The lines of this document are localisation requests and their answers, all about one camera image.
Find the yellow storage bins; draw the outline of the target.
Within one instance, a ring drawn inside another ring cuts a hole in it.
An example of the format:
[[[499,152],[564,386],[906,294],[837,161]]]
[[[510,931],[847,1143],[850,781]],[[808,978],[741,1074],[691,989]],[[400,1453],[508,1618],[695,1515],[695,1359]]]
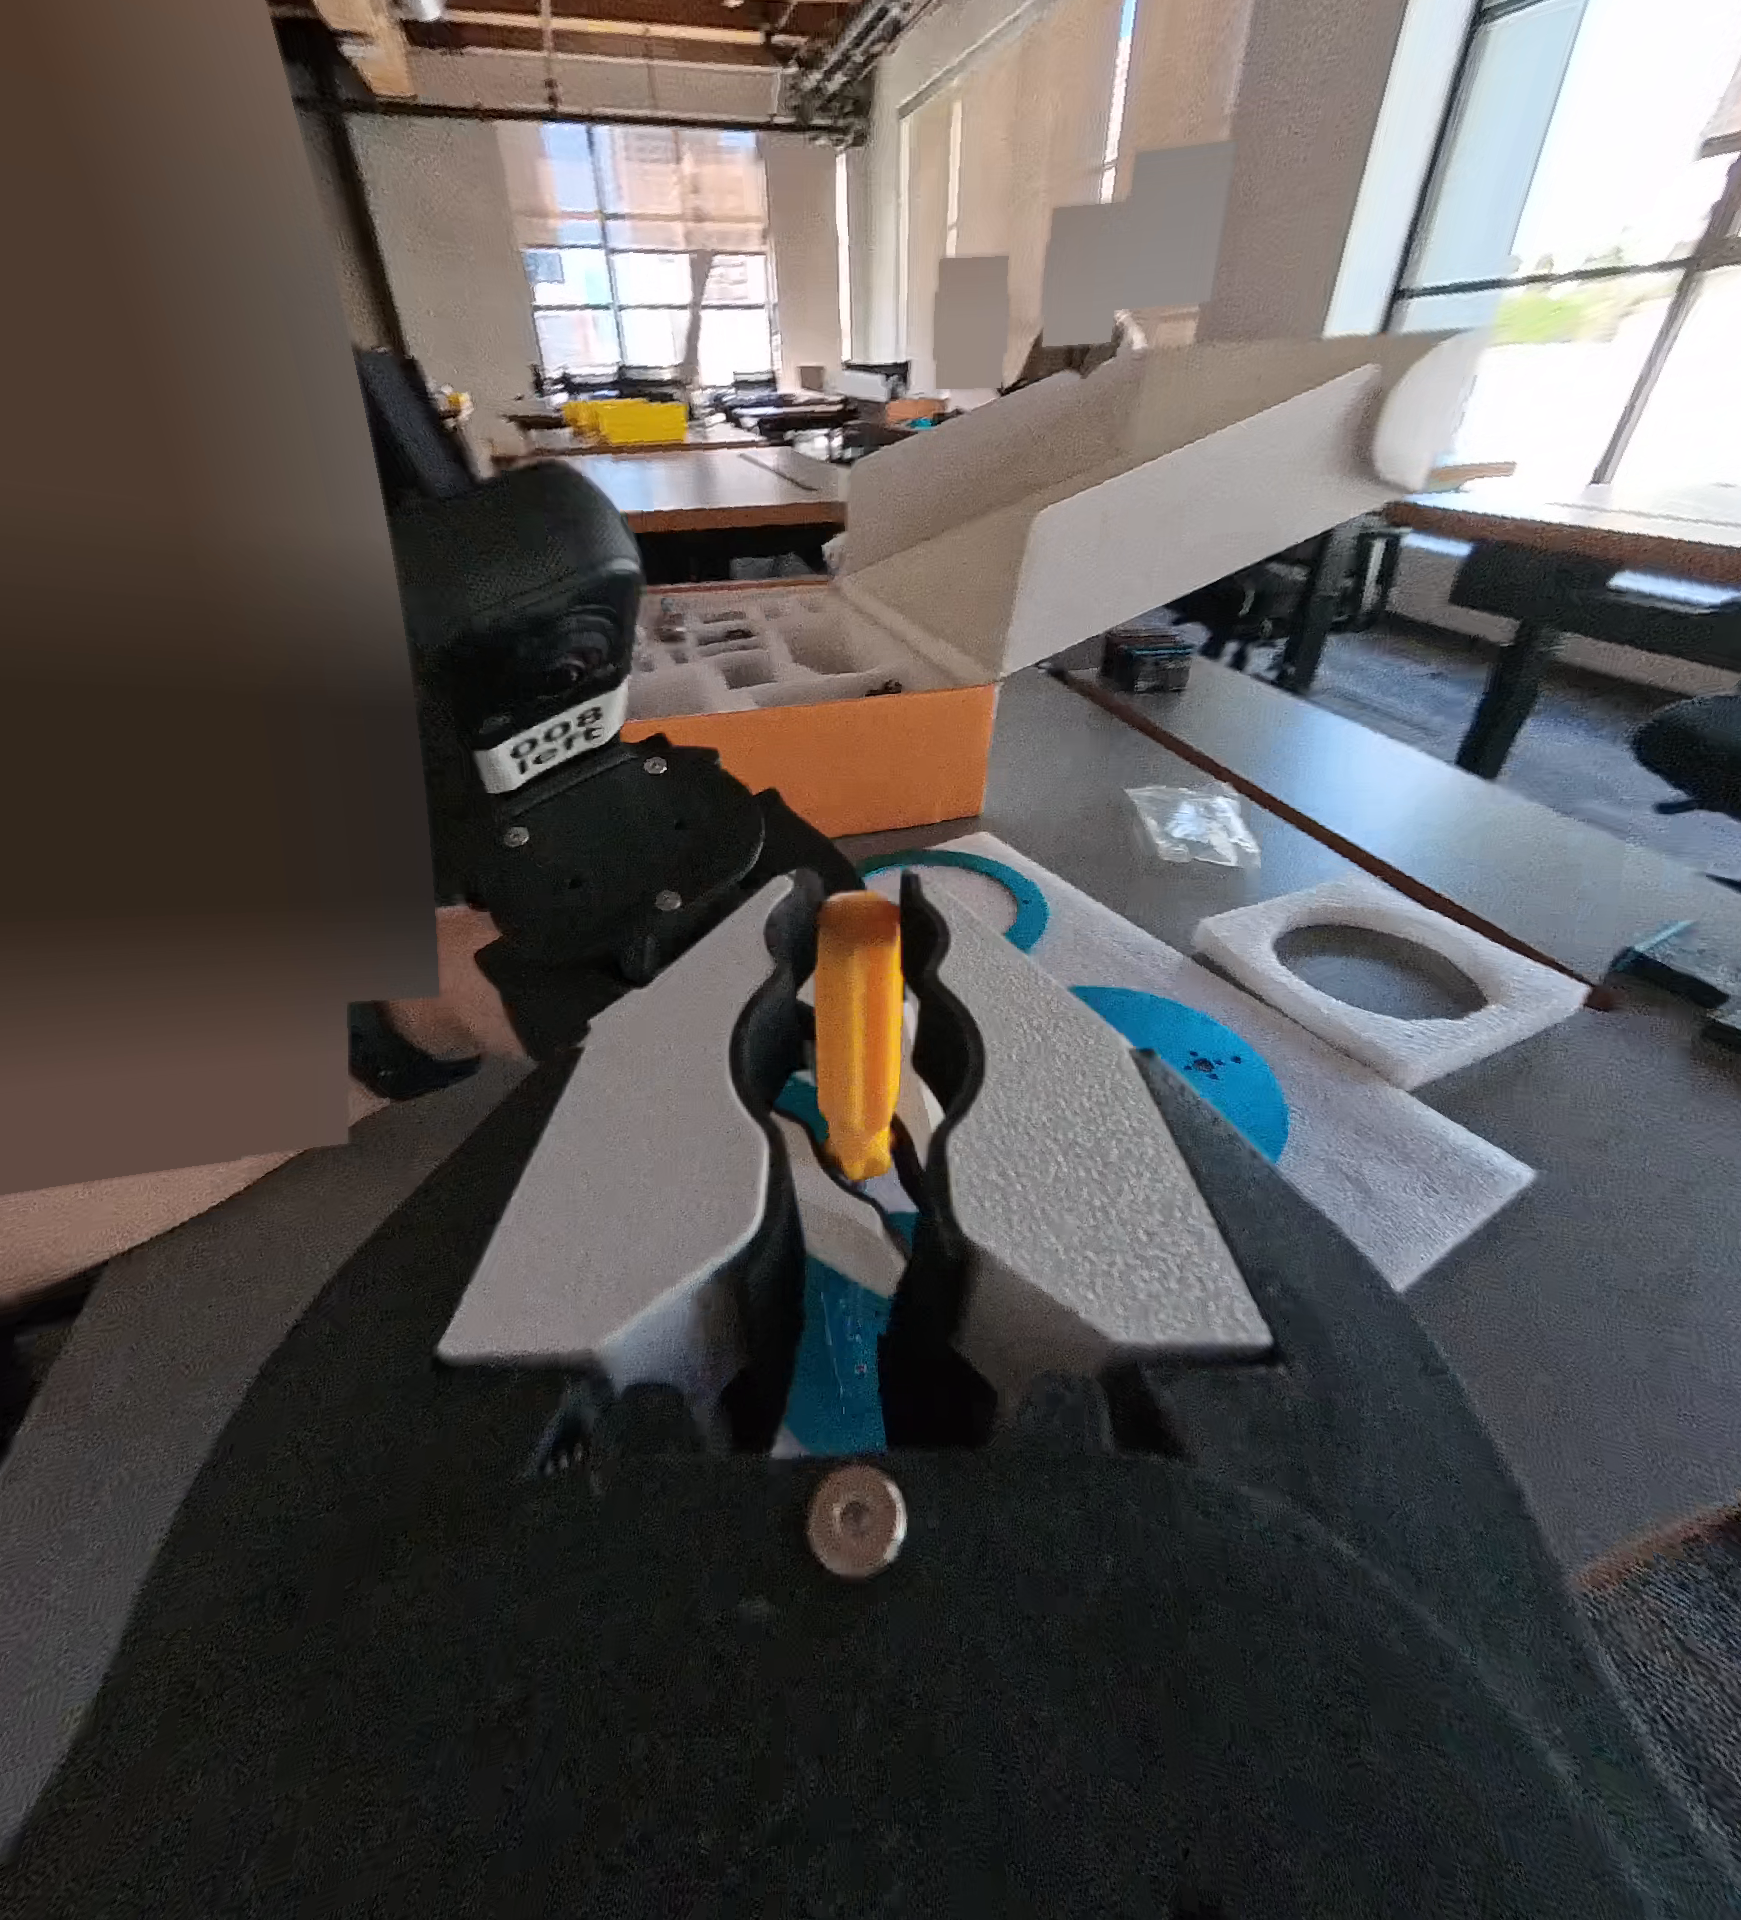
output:
[[[691,442],[691,406],[651,397],[571,397],[561,426],[583,452],[659,452]]]

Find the orange cardboard box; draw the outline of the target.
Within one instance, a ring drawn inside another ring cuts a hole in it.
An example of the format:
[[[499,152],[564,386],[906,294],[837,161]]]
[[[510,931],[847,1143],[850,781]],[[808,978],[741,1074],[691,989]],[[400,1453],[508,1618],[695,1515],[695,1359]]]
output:
[[[962,688],[628,721],[830,838],[979,818],[1000,680],[1429,486],[1481,340],[1189,343],[1058,372],[850,469],[830,577]]]

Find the blue perforated mounting disc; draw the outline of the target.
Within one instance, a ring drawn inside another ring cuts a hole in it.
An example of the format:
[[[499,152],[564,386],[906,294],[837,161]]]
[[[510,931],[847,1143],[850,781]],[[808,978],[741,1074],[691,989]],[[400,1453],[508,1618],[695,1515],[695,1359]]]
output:
[[[770,1458],[857,1458],[886,1449],[881,1341],[891,1301],[804,1258],[804,1331]]]

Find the white foam sheet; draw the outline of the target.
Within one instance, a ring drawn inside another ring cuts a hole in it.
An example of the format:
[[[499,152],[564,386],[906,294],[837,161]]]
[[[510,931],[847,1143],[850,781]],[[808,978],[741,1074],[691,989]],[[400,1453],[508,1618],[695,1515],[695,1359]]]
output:
[[[1289,1094],[1290,1133],[1279,1171],[1362,1246],[1391,1289],[1413,1289],[1531,1190],[1537,1171],[1512,1154],[1319,1044],[1216,971],[1036,866],[1023,850],[969,836],[941,850],[886,850],[857,865],[885,897],[901,890],[896,877],[906,866],[919,866],[934,890],[948,890],[964,912],[996,925],[1065,989],[1155,989],[1237,1033]],[[770,1118],[791,1171],[818,1160],[818,1143],[801,1124]],[[896,1175],[874,1179],[866,1197],[903,1238],[912,1233],[915,1205]]]

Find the person's left forearm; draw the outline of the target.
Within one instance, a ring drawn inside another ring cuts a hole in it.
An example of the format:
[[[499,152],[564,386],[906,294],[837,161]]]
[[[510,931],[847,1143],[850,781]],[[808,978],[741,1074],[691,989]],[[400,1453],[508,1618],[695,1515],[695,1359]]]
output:
[[[294,1154],[270,1154],[95,1187],[0,1194],[0,1307],[185,1225],[288,1160]]]

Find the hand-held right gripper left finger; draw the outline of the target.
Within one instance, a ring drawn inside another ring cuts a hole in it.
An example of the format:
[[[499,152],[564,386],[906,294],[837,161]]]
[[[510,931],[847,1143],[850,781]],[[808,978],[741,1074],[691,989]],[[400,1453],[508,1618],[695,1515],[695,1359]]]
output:
[[[671,1386],[781,1438],[804,1233],[770,1105],[804,1063],[813,870],[766,880],[593,1025],[433,1353]]]

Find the small black flat box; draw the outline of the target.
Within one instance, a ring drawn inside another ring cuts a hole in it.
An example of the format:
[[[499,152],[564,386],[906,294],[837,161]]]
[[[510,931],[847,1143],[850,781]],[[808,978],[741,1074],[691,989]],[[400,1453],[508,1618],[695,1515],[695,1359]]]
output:
[[[1641,983],[1702,1010],[1716,1010],[1741,994],[1741,955],[1716,941],[1703,925],[1677,922],[1630,941],[1608,961],[1608,978]]]

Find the white foam frame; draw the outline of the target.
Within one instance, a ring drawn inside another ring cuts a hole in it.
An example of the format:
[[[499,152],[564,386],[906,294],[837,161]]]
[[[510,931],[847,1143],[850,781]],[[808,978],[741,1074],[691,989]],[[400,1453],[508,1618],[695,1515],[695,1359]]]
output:
[[[1279,957],[1279,941],[1298,931],[1398,939],[1458,965],[1481,1003],[1461,1019],[1398,1019],[1353,1006],[1324,994]],[[1578,975],[1514,955],[1365,877],[1204,918],[1193,935],[1193,951],[1237,978],[1242,989],[1398,1092],[1421,1092],[1489,1063],[1562,1025],[1588,999]]]

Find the white foam box insert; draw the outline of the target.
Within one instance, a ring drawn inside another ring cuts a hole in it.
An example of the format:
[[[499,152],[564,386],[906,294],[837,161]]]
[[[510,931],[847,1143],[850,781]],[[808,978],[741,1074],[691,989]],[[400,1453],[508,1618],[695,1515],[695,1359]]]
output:
[[[659,587],[638,605],[628,720],[705,720],[962,687],[824,581]]]

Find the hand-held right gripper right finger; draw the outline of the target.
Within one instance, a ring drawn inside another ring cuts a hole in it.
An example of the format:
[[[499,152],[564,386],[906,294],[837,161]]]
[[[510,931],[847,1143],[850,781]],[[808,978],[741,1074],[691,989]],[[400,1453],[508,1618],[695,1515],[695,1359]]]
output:
[[[924,870],[901,880],[912,1257],[886,1314],[886,1445],[974,1449],[1047,1377],[1262,1364],[1276,1334],[1138,1052]]]

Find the blue disc with rectangular cutout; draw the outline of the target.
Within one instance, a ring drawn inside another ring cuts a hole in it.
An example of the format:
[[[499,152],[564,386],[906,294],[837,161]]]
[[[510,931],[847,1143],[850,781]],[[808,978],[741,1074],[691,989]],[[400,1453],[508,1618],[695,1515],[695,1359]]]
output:
[[[1289,1147],[1289,1094],[1270,1066],[1222,1019],[1155,989],[1074,987],[1130,1049],[1155,1052],[1225,1116],[1270,1163]]]

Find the wooden top office desk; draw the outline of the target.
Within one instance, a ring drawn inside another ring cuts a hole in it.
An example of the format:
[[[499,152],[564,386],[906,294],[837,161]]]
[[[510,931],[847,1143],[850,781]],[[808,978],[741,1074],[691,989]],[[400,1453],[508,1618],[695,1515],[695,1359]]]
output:
[[[1453,605],[1512,620],[1458,766],[1493,781],[1569,635],[1741,679],[1741,491],[1618,491],[1562,498],[1435,491],[1391,524],[1466,540]]]

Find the person's left hand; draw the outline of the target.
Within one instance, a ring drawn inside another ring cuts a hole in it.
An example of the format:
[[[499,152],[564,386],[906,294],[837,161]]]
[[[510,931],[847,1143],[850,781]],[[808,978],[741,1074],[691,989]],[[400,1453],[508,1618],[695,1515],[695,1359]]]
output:
[[[480,1056],[526,1063],[505,994],[480,965],[485,947],[436,947],[447,1033]]]

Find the background wooden desk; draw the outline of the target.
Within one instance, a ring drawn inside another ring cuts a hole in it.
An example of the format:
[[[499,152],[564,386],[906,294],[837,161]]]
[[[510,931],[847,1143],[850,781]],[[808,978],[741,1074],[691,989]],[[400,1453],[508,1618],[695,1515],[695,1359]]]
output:
[[[787,446],[669,446],[550,454],[603,491],[637,538],[656,531],[837,531],[850,517],[850,469]]]

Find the clear plastic bag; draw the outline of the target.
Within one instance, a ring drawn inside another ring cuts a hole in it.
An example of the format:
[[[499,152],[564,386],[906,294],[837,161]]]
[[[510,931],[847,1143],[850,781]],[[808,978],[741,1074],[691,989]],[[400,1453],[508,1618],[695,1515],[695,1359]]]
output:
[[[1147,850],[1164,865],[1246,870],[1262,865],[1259,836],[1230,783],[1138,783],[1126,806]]]

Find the black background equipment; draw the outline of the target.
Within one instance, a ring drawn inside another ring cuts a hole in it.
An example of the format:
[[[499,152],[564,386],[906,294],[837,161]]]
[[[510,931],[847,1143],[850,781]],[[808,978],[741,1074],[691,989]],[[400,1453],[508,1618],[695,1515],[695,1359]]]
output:
[[[449,428],[415,359],[384,346],[349,346],[390,513],[415,498],[458,498],[480,486],[461,437]]]

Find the black wristband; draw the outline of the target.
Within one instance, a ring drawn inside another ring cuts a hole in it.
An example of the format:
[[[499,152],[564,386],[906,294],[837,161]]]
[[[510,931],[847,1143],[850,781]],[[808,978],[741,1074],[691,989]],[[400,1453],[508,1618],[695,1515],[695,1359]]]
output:
[[[426,1052],[394,1025],[384,1003],[348,1006],[348,1074],[378,1104],[407,1104],[433,1092],[449,1092],[475,1076],[480,1066],[480,1052]]]

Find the yellow handled screwdriver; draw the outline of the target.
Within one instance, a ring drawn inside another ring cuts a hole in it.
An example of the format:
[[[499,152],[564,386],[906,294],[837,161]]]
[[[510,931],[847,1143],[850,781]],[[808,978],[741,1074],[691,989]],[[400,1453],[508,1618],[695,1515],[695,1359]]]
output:
[[[881,890],[837,890],[818,912],[813,1092],[824,1157],[850,1187],[891,1171],[901,1076],[901,905]]]

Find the window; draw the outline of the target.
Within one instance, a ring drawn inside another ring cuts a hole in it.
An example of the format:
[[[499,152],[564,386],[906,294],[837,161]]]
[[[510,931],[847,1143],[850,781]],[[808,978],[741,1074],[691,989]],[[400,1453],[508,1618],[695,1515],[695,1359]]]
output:
[[[543,379],[781,372],[761,131],[505,123],[499,171]]]
[[[1453,469],[1741,491],[1741,0],[1473,4],[1386,326],[1481,340]]]

